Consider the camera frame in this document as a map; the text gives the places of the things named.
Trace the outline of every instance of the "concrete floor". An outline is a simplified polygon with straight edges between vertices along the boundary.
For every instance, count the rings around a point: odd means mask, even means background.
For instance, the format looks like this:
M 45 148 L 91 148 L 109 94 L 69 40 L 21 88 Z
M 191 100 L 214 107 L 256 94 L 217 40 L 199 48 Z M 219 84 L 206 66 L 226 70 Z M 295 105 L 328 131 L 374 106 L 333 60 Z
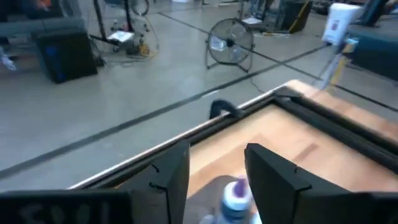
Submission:
M 97 34 L 92 6 L 81 3 L 89 33 Z M 107 26 L 123 15 L 101 8 Z M 214 99 L 238 105 L 260 94 L 236 67 L 204 66 L 206 32 L 236 10 L 158 1 L 148 15 L 158 56 L 131 65 L 111 57 L 98 76 L 54 85 L 34 59 L 18 62 L 17 73 L 2 71 L 0 190 L 68 187 L 206 121 Z M 263 91 L 291 79 L 316 84 L 332 54 L 320 40 L 324 25 L 311 14 L 305 30 L 289 38 L 256 37 L 253 82 Z M 154 45 L 151 33 L 148 43 Z M 390 80 L 346 68 L 331 92 L 398 121 L 398 88 Z

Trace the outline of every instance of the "wooden surface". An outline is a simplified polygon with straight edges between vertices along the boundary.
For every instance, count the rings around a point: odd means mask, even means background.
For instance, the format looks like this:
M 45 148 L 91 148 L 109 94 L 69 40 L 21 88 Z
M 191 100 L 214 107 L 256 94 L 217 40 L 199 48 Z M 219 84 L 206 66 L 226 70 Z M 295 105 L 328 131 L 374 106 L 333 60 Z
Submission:
M 398 141 L 398 125 L 297 80 L 286 85 Z M 398 191 L 398 176 L 391 171 L 288 112 L 268 106 L 191 148 L 188 197 L 219 175 L 246 175 L 243 152 L 249 142 L 351 191 Z

